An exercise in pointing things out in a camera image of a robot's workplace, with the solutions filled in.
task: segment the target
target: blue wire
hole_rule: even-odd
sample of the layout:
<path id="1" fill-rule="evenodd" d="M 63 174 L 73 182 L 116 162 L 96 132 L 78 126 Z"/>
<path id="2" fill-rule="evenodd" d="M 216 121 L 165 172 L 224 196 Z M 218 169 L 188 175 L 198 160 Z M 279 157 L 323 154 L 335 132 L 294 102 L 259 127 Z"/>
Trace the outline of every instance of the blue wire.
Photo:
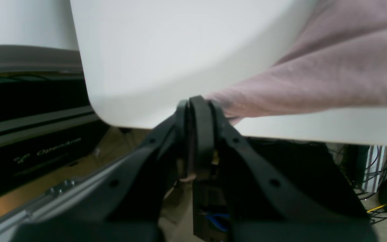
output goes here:
<path id="1" fill-rule="evenodd" d="M 229 214 L 226 213 L 217 213 L 217 214 L 211 214 L 211 215 L 206 215 L 205 218 L 208 219 L 216 228 L 223 232 L 227 232 L 228 228 L 222 225 L 215 217 L 224 217 L 224 218 L 229 218 Z"/>

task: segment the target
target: black panel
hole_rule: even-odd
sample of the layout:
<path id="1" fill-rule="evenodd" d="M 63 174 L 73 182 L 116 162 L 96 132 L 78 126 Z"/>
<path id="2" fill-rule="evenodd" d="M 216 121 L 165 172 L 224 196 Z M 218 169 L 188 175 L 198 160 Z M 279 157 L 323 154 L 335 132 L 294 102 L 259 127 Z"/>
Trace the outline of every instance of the black panel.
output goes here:
<path id="1" fill-rule="evenodd" d="M 251 145 L 316 202 L 337 213 L 368 218 L 324 144 L 277 142 L 263 145 L 251 142 Z"/>
<path id="2" fill-rule="evenodd" d="M 95 121 L 0 148 L 0 196 L 88 155 L 108 125 Z"/>
<path id="3" fill-rule="evenodd" d="M 84 80 L 0 84 L 0 122 L 89 105 Z"/>
<path id="4" fill-rule="evenodd" d="M 370 146 L 347 146 L 345 158 L 346 160 L 344 163 L 346 164 L 347 177 L 355 186 L 361 187 L 364 183 L 365 173 L 373 172 L 373 170 L 365 170 L 365 168 L 367 167 L 369 149 Z"/>

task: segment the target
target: screw hole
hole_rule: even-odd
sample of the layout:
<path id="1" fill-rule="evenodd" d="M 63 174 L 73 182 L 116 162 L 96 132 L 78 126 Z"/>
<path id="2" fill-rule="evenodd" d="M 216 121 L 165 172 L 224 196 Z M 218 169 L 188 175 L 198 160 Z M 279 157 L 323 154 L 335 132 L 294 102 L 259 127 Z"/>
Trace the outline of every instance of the screw hole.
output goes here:
<path id="1" fill-rule="evenodd" d="M 280 182 L 276 179 L 271 179 L 270 180 L 270 184 L 273 186 L 273 187 L 280 187 Z"/>
<path id="2" fill-rule="evenodd" d="M 119 181 L 116 179 L 109 183 L 109 187 L 117 187 L 117 185 L 119 185 Z"/>

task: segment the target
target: white table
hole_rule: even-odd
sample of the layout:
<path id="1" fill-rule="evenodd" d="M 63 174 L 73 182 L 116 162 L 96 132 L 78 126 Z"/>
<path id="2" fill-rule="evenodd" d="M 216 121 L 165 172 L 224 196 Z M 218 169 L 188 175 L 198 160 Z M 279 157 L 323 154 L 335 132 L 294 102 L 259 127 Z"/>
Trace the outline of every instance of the white table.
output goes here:
<path id="1" fill-rule="evenodd" d="M 89 98 L 109 124 L 153 128 L 177 102 L 260 73 L 314 0 L 71 0 Z M 247 136 L 387 144 L 387 109 L 246 119 Z"/>

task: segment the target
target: floor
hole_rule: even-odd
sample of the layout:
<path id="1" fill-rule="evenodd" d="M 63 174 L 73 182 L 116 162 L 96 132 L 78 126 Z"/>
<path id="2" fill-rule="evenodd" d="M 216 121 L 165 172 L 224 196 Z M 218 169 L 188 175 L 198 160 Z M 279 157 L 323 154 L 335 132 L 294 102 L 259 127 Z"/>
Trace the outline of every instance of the floor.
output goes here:
<path id="1" fill-rule="evenodd" d="M 147 130 L 134 130 L 132 133 L 121 133 L 116 128 L 111 128 L 103 138 L 98 148 L 87 157 L 77 161 L 74 166 L 62 167 L 46 176 L 26 184 L 2 197 L 0 197 L 0 216 L 8 213 L 42 194 L 48 188 L 57 185 L 64 179 L 75 176 L 86 176 L 98 168 L 120 158 L 134 149 L 147 135 Z M 189 187 L 180 196 L 180 205 L 164 204 L 159 225 L 163 228 L 169 241 L 200 242 L 192 232 L 192 195 Z M 377 198 L 373 196 L 367 201 L 362 201 L 365 208 L 378 205 Z M 387 220 L 374 225 L 380 241 L 387 242 Z"/>

